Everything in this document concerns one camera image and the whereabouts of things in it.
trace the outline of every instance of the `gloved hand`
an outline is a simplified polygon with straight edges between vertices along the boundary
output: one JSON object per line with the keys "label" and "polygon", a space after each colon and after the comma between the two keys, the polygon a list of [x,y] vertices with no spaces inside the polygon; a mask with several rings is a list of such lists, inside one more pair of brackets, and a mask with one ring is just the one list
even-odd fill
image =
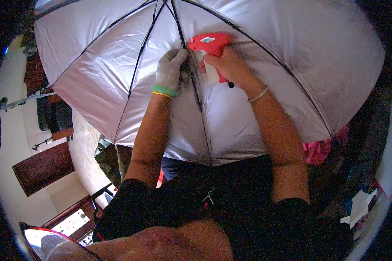
{"label": "gloved hand", "polygon": [[168,51],[159,61],[156,79],[152,86],[153,91],[159,91],[157,86],[163,86],[170,96],[178,95],[178,82],[180,80],[180,66],[187,59],[188,51],[186,49],[172,49]]}

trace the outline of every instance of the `umbrella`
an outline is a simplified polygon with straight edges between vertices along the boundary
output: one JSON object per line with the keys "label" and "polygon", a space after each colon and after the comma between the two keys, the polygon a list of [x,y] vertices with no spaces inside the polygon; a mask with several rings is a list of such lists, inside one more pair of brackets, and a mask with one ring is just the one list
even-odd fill
{"label": "umbrella", "polygon": [[[225,32],[304,142],[333,137],[362,106],[385,52],[351,0],[42,0],[35,36],[58,95],[115,144],[132,147],[160,57]],[[207,83],[193,54],[173,101],[165,155],[220,165],[265,154],[247,97]]]}

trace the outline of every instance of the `floor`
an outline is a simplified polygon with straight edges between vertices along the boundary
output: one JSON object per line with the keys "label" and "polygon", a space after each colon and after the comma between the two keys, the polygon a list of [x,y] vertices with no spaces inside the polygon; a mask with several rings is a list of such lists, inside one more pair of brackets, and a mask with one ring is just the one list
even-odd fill
{"label": "floor", "polygon": [[[94,160],[94,151],[97,147],[100,132],[93,128],[76,110],[73,110],[74,140],[68,143],[74,168],[84,188],[93,195],[96,191],[110,183],[97,162]],[[96,201],[101,207],[107,202]]]}

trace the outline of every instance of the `forearm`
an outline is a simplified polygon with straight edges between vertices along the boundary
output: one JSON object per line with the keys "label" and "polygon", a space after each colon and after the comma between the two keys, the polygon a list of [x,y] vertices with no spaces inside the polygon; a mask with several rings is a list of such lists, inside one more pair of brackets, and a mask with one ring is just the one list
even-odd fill
{"label": "forearm", "polygon": [[[246,81],[242,88],[252,99],[266,86],[253,77]],[[273,202],[291,197],[309,202],[305,154],[293,123],[269,91],[252,103],[252,110],[274,167]]]}
{"label": "forearm", "polygon": [[131,164],[125,179],[136,178],[149,187],[156,186],[167,143],[170,105],[170,98],[159,94],[152,95],[135,139]]}
{"label": "forearm", "polygon": [[[242,84],[249,99],[266,88],[258,78],[252,77]],[[303,163],[305,154],[301,140],[289,117],[270,91],[252,103],[261,136],[266,144],[273,165]]]}

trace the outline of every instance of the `green jade bangle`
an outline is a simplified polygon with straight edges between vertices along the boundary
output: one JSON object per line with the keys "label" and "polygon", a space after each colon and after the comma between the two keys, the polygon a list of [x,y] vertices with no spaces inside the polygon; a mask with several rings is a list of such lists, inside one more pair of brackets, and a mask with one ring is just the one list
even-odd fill
{"label": "green jade bangle", "polygon": [[170,88],[167,88],[167,87],[164,87],[164,86],[161,86],[161,85],[157,85],[157,84],[152,85],[151,86],[151,90],[152,91],[161,92],[162,94],[170,95],[171,97],[177,97],[178,96],[178,92],[177,91],[174,91],[174,90],[172,90]]}

